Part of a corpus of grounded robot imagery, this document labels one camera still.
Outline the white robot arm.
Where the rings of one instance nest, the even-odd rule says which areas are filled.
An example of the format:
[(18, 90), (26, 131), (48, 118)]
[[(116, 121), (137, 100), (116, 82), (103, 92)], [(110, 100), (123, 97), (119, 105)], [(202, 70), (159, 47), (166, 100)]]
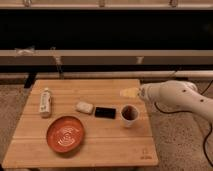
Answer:
[(201, 95), (197, 86), (188, 81), (169, 80), (146, 83), (120, 91), (122, 97), (136, 98), (166, 105), (179, 106), (213, 123), (213, 99)]

